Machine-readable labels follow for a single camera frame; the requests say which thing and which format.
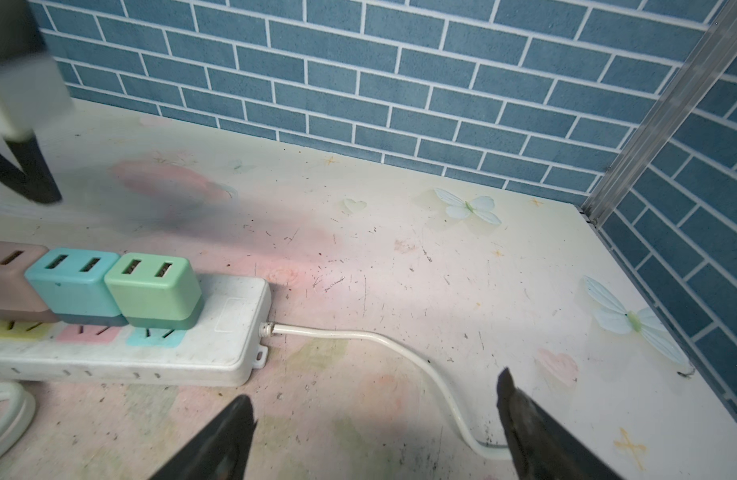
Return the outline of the green plug adapter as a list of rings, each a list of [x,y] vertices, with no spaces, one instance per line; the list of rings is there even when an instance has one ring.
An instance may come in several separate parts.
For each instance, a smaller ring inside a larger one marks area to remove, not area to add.
[[[198,276],[182,257],[130,252],[106,272],[104,283],[136,328],[190,330],[204,308]]]

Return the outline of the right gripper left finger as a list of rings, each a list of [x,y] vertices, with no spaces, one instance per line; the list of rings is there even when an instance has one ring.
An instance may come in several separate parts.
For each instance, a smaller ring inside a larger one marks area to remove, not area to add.
[[[236,396],[150,479],[242,479],[254,430],[252,400]]]

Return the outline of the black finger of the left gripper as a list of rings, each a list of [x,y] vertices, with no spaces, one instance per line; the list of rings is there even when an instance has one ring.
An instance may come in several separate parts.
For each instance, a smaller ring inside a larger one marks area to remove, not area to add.
[[[26,200],[38,204],[57,204],[62,194],[42,155],[36,136],[26,140],[8,140],[6,146],[18,166],[0,154],[0,183]]]

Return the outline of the pink plug adapter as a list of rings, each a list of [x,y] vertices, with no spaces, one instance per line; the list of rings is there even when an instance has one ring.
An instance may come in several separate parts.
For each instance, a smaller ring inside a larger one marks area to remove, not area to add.
[[[60,321],[26,279],[26,270],[46,252],[42,245],[0,241],[0,320]]]

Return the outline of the teal plug adapter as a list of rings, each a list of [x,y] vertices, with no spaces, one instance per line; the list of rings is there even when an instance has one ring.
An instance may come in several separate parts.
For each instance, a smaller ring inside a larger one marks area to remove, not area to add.
[[[24,276],[44,303],[67,324],[128,325],[104,276],[120,254],[72,248],[46,252]]]

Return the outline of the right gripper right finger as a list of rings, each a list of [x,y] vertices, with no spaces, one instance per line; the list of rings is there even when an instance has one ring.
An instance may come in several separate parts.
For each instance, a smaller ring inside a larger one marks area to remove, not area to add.
[[[518,478],[620,477],[528,394],[516,388],[508,368],[499,375],[497,394],[497,407]]]

